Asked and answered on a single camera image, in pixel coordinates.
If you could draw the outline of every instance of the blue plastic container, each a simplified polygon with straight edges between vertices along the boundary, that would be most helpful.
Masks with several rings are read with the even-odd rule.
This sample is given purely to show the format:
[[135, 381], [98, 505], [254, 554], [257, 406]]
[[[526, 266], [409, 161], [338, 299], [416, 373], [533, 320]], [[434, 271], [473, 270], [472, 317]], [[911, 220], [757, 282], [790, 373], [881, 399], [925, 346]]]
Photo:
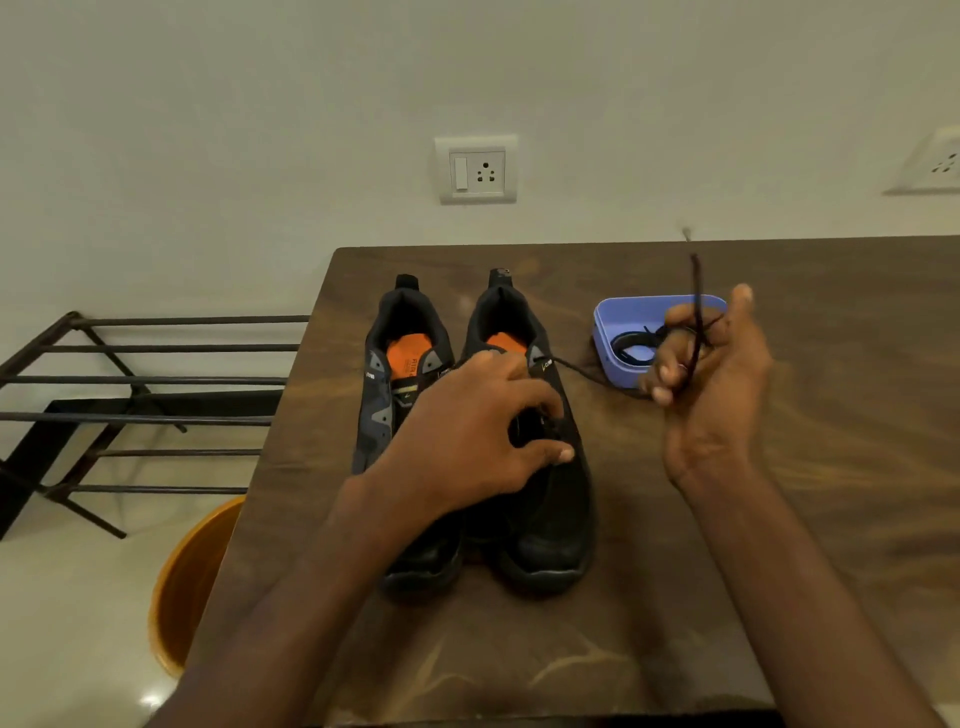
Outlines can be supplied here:
[[[600, 354], [604, 374], [613, 384], [624, 389], [636, 388], [637, 378], [650, 367], [624, 364], [613, 354], [610, 342], [624, 331], [656, 331], [663, 326], [663, 317], [678, 303], [693, 303], [693, 296], [632, 296], [622, 299], [604, 299], [593, 310], [593, 345]], [[702, 298], [704, 308], [727, 310], [727, 302], [716, 296]], [[654, 352], [647, 347], [626, 350], [637, 359], [650, 359]]]

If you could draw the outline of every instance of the shoe heel tab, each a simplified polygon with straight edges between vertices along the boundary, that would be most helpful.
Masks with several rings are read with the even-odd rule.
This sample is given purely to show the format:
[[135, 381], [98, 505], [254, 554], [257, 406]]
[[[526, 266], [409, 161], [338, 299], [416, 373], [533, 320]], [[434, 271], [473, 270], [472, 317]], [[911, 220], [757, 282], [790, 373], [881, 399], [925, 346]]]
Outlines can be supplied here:
[[396, 286], [394, 286], [394, 288], [410, 288], [414, 291], [419, 291], [420, 282], [416, 276], [411, 276], [409, 273], [401, 273], [396, 277]]
[[510, 271], [506, 268], [492, 268], [490, 271], [490, 278], [487, 281], [487, 285], [490, 288], [493, 288], [497, 285], [507, 285], [511, 288], [514, 287], [514, 279], [510, 275]]

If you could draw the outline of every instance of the orange insole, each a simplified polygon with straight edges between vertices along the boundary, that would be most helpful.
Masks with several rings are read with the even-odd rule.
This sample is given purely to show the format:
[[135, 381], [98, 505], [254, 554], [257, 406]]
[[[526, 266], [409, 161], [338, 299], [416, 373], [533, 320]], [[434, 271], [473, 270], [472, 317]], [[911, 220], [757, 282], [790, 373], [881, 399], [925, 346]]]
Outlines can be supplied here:
[[527, 353], [526, 344], [521, 344], [505, 331], [495, 333], [493, 336], [487, 339], [487, 343], [493, 344], [495, 347], [500, 347], [500, 349], [504, 350], [505, 352]]
[[390, 363], [390, 379], [405, 379], [417, 375], [420, 357], [430, 351], [433, 344], [425, 333], [408, 333], [387, 346], [387, 361]]

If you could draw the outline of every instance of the switch plate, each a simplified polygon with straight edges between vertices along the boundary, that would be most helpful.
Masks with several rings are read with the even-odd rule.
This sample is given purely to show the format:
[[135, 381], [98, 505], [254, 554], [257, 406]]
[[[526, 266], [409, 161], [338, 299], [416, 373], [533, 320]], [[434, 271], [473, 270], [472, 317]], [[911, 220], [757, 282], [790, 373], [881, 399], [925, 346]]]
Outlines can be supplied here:
[[924, 139], [900, 170], [892, 192], [960, 192], [960, 126]]
[[[440, 201], [445, 205], [516, 202], [515, 134], [503, 136], [438, 136], [436, 152]], [[467, 189], [462, 186], [467, 163]]]

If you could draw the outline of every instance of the black shoe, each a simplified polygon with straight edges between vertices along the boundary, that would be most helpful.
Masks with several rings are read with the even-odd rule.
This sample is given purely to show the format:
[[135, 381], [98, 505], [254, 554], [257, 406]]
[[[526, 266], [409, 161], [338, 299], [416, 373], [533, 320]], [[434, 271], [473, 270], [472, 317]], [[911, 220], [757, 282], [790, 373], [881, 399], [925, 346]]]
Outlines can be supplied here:
[[[397, 276], [380, 299], [367, 334], [363, 399], [352, 472], [369, 468], [390, 445], [420, 392], [453, 366], [446, 329], [413, 276]], [[381, 586], [392, 595], [439, 589], [463, 564], [462, 515], [434, 522], [387, 569]]]
[[493, 564], [513, 584], [538, 594], [569, 588], [587, 571], [593, 554], [593, 494], [580, 432], [550, 353], [546, 331], [514, 288], [510, 272], [494, 269], [467, 326], [463, 360], [483, 349], [522, 352], [530, 376], [545, 379], [564, 401], [562, 420], [527, 409], [511, 423], [516, 447], [531, 440], [563, 440], [576, 450], [569, 463], [534, 473], [518, 493], [497, 496], [465, 513], [468, 538], [485, 546]]

